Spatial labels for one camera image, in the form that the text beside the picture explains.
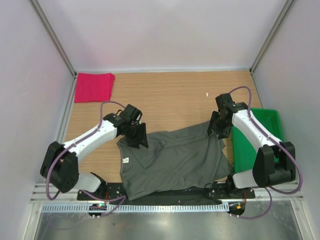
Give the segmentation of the grey t shirt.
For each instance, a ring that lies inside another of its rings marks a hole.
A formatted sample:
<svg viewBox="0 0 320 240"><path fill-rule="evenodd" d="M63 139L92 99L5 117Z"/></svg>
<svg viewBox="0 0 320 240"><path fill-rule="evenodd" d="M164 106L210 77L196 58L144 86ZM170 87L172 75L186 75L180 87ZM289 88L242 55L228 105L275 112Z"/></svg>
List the grey t shirt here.
<svg viewBox="0 0 320 240"><path fill-rule="evenodd" d="M208 122L174 131L147 134L148 147L132 148L117 142L120 177L130 201L154 192L176 191L223 179L233 167L223 153L225 144Z"/></svg>

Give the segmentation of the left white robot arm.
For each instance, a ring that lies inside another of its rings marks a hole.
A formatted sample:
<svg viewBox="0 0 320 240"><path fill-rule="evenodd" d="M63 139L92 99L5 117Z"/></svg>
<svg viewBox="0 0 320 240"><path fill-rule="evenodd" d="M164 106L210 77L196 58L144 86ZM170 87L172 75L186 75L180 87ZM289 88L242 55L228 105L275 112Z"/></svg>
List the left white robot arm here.
<svg viewBox="0 0 320 240"><path fill-rule="evenodd" d="M119 136L123 136L131 148L147 148L146 124L141 121L142 116L138 108L128 104L116 113L101 113L98 124L84 134L64 143L52 142L40 168L40 175L45 178L46 197L51 201L57 198L50 195L50 185L53 185L59 194L77 190L80 201L106 201L106 181L93 172L81 173L79 164L92 151Z"/></svg>

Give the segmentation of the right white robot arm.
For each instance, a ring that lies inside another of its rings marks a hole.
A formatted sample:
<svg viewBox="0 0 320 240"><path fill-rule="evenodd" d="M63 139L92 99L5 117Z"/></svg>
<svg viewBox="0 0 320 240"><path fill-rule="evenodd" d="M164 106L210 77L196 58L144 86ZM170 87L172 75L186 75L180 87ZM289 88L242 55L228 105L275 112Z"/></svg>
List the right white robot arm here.
<svg viewBox="0 0 320 240"><path fill-rule="evenodd" d="M229 197L237 198L246 188L272 187L296 179L295 147L291 142L283 142L272 135L248 105L234 102L230 93L217 96L215 101L218 110L212 112L208 135L215 133L219 139L226 139L235 127L256 152L252 169L227 177L225 192Z"/></svg>

